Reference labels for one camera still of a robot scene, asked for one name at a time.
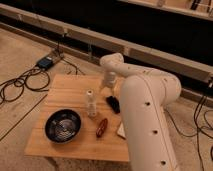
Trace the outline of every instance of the cable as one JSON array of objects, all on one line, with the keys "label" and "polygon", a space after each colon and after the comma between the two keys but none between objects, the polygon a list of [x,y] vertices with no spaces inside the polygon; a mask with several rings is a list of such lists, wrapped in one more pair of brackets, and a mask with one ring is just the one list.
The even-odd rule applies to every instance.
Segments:
[{"label": "cable", "polygon": [[31,111],[33,111],[33,109],[35,109],[43,100],[44,100],[44,98],[47,96],[47,94],[46,95],[44,95],[28,112],[26,112],[23,116],[22,116],[22,118],[18,121],[18,122],[16,122],[16,124],[15,125],[13,125],[1,138],[0,138],[0,142],[22,121],[22,120],[24,120],[24,118],[26,118],[27,116],[28,116],[28,114],[31,112]]},{"label": "cable", "polygon": [[[43,85],[42,87],[37,87],[37,88],[31,87],[28,83],[29,79],[31,77],[38,76],[40,74],[43,74],[47,78],[46,84]],[[50,76],[46,71],[44,71],[40,68],[37,68],[37,67],[29,69],[29,70],[25,71],[24,73],[22,73],[19,77],[10,79],[10,80],[5,81],[0,84],[0,105],[5,102],[14,102],[17,99],[19,99],[22,96],[22,94],[24,93],[25,87],[34,92],[48,91],[45,88],[49,85],[49,83],[50,83]],[[10,86],[21,89],[20,92],[12,99],[9,99],[6,95],[6,90]]]},{"label": "cable", "polygon": [[203,114],[203,118],[204,118],[204,121],[206,122],[206,124],[209,126],[209,128],[213,129],[213,126],[209,123],[209,121],[207,120],[207,117],[206,117],[207,113],[209,113],[209,112],[213,112],[213,110],[205,111],[204,114]]},{"label": "cable", "polygon": [[202,159],[202,156],[200,154],[200,141],[199,141],[199,130],[197,130],[197,153],[198,153],[198,157],[199,157],[199,160],[200,160],[200,167],[201,167],[201,170],[204,171],[204,164],[203,164],[203,159]]},{"label": "cable", "polygon": [[209,0],[209,2],[208,2],[208,7],[207,7],[207,9],[206,9],[206,12],[207,12],[207,13],[209,13],[209,11],[210,11],[211,4],[212,4],[212,0]]},{"label": "cable", "polygon": [[65,59],[62,59],[62,61],[66,62],[67,64],[69,64],[70,66],[74,67],[75,68],[75,74],[78,75],[78,71],[82,74],[82,75],[86,75],[83,71],[81,71],[80,68],[78,68],[75,64],[65,60]]},{"label": "cable", "polygon": [[184,137],[188,137],[188,138],[191,138],[191,137],[194,137],[194,136],[197,135],[197,133],[194,133],[194,134],[192,134],[192,135],[186,135],[185,133],[183,133],[182,131],[180,131],[180,129],[177,127],[177,124],[175,123],[174,118],[172,117],[172,115],[170,114],[170,112],[169,112],[168,110],[166,110],[166,109],[164,109],[164,110],[167,112],[167,114],[168,114],[168,116],[170,117],[170,119],[171,119],[171,121],[172,121],[172,123],[173,123],[173,125],[174,125],[174,127],[175,127],[175,129],[176,129],[176,131],[177,131],[180,135],[182,135],[182,136],[184,136]]},{"label": "cable", "polygon": [[210,156],[211,156],[211,159],[213,161],[213,146],[211,147],[211,150],[210,150]]},{"label": "cable", "polygon": [[[202,171],[205,171],[205,168],[204,168],[204,163],[203,163],[203,159],[202,159],[202,156],[201,156],[201,152],[200,152],[200,138],[199,138],[199,134],[202,133],[203,135],[209,137],[210,139],[213,139],[213,137],[211,135],[209,135],[208,133],[206,133],[203,129],[206,129],[206,130],[209,130],[209,131],[212,131],[213,130],[213,127],[212,125],[210,124],[210,122],[208,121],[206,115],[207,113],[213,111],[213,110],[207,110],[204,112],[203,114],[203,118],[204,118],[204,121],[205,121],[205,124],[207,125],[203,125],[203,126],[199,126],[198,124],[198,119],[199,119],[199,116],[201,114],[201,110],[202,110],[202,107],[203,105],[205,104],[206,100],[207,100],[207,92],[209,90],[209,88],[212,88],[212,81],[209,82],[208,84],[208,87],[207,89],[203,92],[203,95],[201,97],[201,99],[199,100],[196,108],[195,108],[195,111],[194,111],[194,114],[193,114],[193,119],[194,119],[194,124],[196,126],[196,133],[195,134],[192,134],[192,135],[186,135],[184,134],[182,131],[179,130],[179,128],[177,127],[172,115],[169,113],[168,110],[165,110],[167,113],[168,113],[168,116],[170,117],[171,121],[173,122],[174,126],[175,126],[175,129],[177,130],[177,132],[180,134],[180,135],[183,135],[185,137],[188,137],[188,138],[191,138],[191,137],[194,137],[196,136],[196,143],[197,143],[197,152],[198,152],[198,157],[199,157],[199,160],[200,160],[200,167],[201,167],[201,170]],[[211,156],[211,159],[213,161],[213,146],[211,147],[211,150],[210,150],[210,156]]]}]

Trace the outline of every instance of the electronic device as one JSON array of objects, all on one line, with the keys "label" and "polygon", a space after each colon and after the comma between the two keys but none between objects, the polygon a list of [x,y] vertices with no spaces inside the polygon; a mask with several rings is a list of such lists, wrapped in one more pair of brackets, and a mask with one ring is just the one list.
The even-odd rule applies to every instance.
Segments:
[{"label": "electronic device", "polygon": [[80,116],[73,110],[63,109],[50,116],[45,125],[45,133],[51,141],[65,143],[77,135],[80,127]]},{"label": "electronic device", "polygon": [[[104,77],[111,72],[127,77],[119,102],[132,170],[178,171],[161,108],[180,96],[179,79],[155,68],[125,64],[120,53],[102,57],[100,65],[105,69]],[[102,88],[108,87],[106,80],[103,78]]]}]

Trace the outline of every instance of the concrete floor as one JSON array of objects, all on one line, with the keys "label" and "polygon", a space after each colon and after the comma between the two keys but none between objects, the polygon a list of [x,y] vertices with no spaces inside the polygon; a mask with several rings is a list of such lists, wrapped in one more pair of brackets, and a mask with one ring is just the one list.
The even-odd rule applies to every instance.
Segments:
[{"label": "concrete floor", "polygon": [[[33,67],[35,62],[49,53],[51,48],[21,37],[14,33],[0,29],[0,83],[15,78],[25,70]],[[82,61],[76,57],[65,54],[67,60],[75,63],[87,74],[101,74],[100,67]],[[56,73],[64,73],[72,70],[67,64],[60,62],[50,70],[51,79]],[[13,126],[34,104],[41,99],[45,93],[35,93],[26,90],[23,96],[16,102],[0,106],[0,138]],[[177,125],[184,132],[194,132],[193,111],[196,103],[179,98],[170,104],[167,109],[172,113]],[[27,117],[21,121],[0,142],[0,170],[1,171],[52,171],[54,168],[42,157],[24,155],[24,149],[35,124],[42,103],[39,104]],[[199,171],[199,159],[196,151],[195,138],[180,136],[168,119],[169,131],[177,159],[183,171]],[[201,135],[201,154],[206,171],[213,170],[213,162],[210,159],[209,149],[213,141]],[[72,159],[56,159],[61,171],[130,171],[129,163],[88,161]]]}]

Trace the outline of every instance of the power strip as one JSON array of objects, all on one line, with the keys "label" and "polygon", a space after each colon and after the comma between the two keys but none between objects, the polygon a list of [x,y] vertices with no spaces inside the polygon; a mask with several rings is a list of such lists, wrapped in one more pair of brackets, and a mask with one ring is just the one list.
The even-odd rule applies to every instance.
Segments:
[{"label": "power strip", "polygon": [[48,70],[63,58],[64,58],[63,52],[60,52],[55,49],[51,51],[48,55],[38,60],[36,66],[41,69]]}]

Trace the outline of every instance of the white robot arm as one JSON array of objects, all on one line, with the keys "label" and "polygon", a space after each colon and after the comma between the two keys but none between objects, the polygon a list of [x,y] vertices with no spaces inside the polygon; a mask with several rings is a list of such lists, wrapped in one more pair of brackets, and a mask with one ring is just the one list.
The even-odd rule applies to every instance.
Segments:
[{"label": "white robot arm", "polygon": [[119,53],[102,57],[100,65],[106,71],[102,86],[112,88],[107,84],[112,72],[127,77],[119,101],[133,171],[178,171],[161,110],[179,97],[178,78],[158,69],[125,64]]}]

